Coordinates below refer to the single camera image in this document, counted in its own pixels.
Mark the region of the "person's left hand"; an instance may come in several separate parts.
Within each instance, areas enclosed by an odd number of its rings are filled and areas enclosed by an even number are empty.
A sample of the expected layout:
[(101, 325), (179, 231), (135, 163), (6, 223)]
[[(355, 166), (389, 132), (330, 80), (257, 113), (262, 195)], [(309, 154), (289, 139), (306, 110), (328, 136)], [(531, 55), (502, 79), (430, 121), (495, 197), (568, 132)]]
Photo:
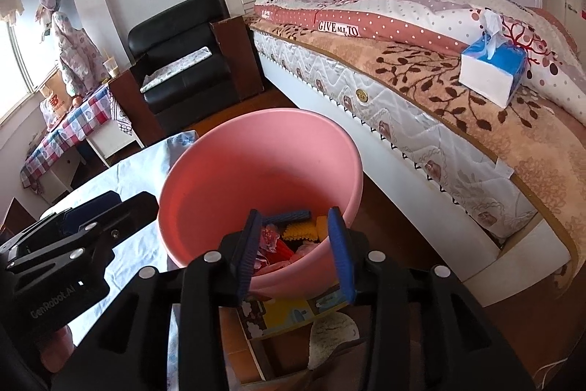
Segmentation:
[(68, 325), (59, 329), (41, 345), (41, 360), (51, 373), (58, 373), (75, 351), (73, 334)]

